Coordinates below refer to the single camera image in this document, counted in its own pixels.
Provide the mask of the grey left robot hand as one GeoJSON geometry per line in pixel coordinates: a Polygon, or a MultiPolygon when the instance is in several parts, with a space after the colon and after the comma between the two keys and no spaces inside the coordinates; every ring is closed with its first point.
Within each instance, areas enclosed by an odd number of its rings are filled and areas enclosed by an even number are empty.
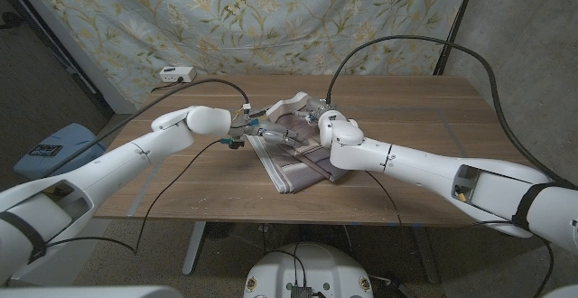
{"type": "Polygon", "coordinates": [[[292,147],[308,145],[308,141],[295,131],[267,119],[259,119],[265,114],[264,111],[251,113],[248,108],[242,108],[241,111],[240,115],[232,119],[228,136],[240,139],[243,136],[254,135],[271,144],[285,144],[292,147]]]}

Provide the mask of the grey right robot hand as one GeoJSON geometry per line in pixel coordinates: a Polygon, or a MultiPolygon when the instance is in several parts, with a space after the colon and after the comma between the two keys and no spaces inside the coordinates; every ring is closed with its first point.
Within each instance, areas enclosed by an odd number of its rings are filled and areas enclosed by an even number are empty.
{"type": "Polygon", "coordinates": [[[335,109],[336,107],[328,104],[324,98],[307,98],[304,107],[295,110],[293,115],[309,126],[317,126],[324,113],[335,109]]]}

